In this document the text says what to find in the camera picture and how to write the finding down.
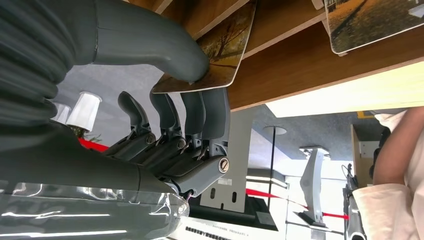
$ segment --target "tree painting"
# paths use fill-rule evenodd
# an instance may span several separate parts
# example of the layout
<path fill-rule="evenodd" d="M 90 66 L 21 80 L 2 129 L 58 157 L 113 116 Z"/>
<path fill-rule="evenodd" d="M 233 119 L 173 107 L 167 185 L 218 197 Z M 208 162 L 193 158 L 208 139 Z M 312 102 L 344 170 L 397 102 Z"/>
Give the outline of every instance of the tree painting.
<path fill-rule="evenodd" d="M 326 0 L 336 53 L 424 24 L 424 0 Z"/>
<path fill-rule="evenodd" d="M 209 70 L 202 79 L 188 84 L 165 73 L 153 87 L 153 92 L 192 92 L 229 86 L 248 42 L 255 7 L 254 1 L 246 3 L 197 40 L 209 57 Z"/>
<path fill-rule="evenodd" d="M 212 66 L 236 69 L 239 65 L 252 25 L 252 4 L 241 7 L 197 41 Z"/>

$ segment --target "robotic hand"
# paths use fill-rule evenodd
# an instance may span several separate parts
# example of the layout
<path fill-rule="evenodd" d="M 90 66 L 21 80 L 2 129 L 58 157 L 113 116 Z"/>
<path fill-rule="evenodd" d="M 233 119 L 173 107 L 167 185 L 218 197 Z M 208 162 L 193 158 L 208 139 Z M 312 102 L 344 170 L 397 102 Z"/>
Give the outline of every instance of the robotic hand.
<path fill-rule="evenodd" d="M 143 107 L 127 92 L 118 98 L 129 115 L 131 132 L 104 154 L 140 164 L 188 199 L 197 197 L 229 169 L 227 158 L 230 108 L 225 88 L 181 93 L 185 105 L 185 138 L 168 94 L 150 93 L 159 113 L 161 136 L 155 141 Z"/>
<path fill-rule="evenodd" d="M 185 199 L 228 170 L 225 88 L 181 94 L 185 138 L 169 96 L 151 94 L 158 140 L 121 93 L 131 133 L 103 154 L 50 120 L 47 99 L 73 65 L 151 64 L 201 79 L 209 60 L 178 24 L 122 0 L 2 0 L 0 36 L 0 239 L 165 237 L 188 215 Z"/>

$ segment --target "white sleeve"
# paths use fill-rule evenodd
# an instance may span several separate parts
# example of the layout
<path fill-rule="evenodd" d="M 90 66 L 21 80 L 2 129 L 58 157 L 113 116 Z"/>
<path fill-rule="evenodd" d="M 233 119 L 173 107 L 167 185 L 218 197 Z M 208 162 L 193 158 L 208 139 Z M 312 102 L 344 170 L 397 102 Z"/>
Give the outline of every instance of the white sleeve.
<path fill-rule="evenodd" d="M 419 240 L 411 192 L 402 184 L 381 184 L 353 192 L 369 240 Z"/>

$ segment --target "red barrier rope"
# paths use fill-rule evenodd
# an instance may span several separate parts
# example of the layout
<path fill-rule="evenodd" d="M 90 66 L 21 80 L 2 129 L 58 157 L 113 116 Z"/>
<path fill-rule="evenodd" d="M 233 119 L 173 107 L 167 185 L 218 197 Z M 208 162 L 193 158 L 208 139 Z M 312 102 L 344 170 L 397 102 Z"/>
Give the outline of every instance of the red barrier rope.
<path fill-rule="evenodd" d="M 87 149 L 94 149 L 94 150 L 99 151 L 99 152 L 104 152 L 109 148 L 108 146 L 98 144 L 98 143 L 95 143 L 95 142 L 92 142 L 92 141 L 87 141 L 87 140 L 84 140 L 82 138 L 79 139 L 79 142 L 81 143 L 81 145 L 83 145 Z M 289 199 L 286 199 L 286 198 L 283 198 L 283 197 L 272 195 L 272 194 L 269 194 L 269 193 L 266 193 L 266 192 L 261 192 L 261 191 L 256 191 L 256 190 L 253 190 L 253 189 L 246 188 L 246 194 L 252 195 L 252 196 L 258 196 L 258 197 L 284 199 L 284 200 L 287 200 L 289 202 L 300 205 L 300 206 L 304 207 L 305 209 L 308 209 L 307 206 L 304 206 L 300 203 L 297 203 L 295 201 L 292 201 L 292 200 L 289 200 Z M 327 216 L 327 217 L 333 217 L 333 218 L 349 219 L 349 216 L 347 216 L 347 215 L 338 215 L 338 214 L 332 214 L 332 213 L 326 213 L 326 212 L 323 212 L 322 215 Z"/>
<path fill-rule="evenodd" d="M 253 189 L 246 188 L 246 194 L 252 195 L 252 196 L 258 196 L 258 197 L 284 199 L 284 200 L 287 200 L 287 201 L 292 202 L 294 204 L 297 204 L 299 206 L 302 206 L 305 209 L 308 209 L 308 207 L 305 206 L 305 205 L 302 205 L 302 204 L 297 203 L 295 201 L 292 201 L 290 199 L 287 199 L 287 198 L 284 198 L 284 197 L 279 197 L 279 196 L 276 196 L 276 195 L 272 195 L 272 194 L 269 194 L 269 193 L 266 193 L 266 192 L 261 192 L 261 191 L 256 191 L 256 190 L 253 190 Z M 348 215 L 339 215 L 339 214 L 332 214 L 332 213 L 326 213 L 326 212 L 323 212 L 322 216 L 332 217 L 332 218 L 340 218 L 340 219 L 349 219 Z"/>

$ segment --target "human arm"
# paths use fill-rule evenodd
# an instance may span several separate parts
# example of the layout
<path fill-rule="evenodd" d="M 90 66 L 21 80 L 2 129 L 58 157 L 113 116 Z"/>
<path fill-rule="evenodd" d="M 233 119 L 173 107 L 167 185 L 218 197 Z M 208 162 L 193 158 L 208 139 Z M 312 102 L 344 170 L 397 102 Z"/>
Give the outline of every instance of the human arm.
<path fill-rule="evenodd" d="M 424 129 L 424 107 L 410 108 L 382 147 L 373 184 L 405 184 L 404 175 Z"/>

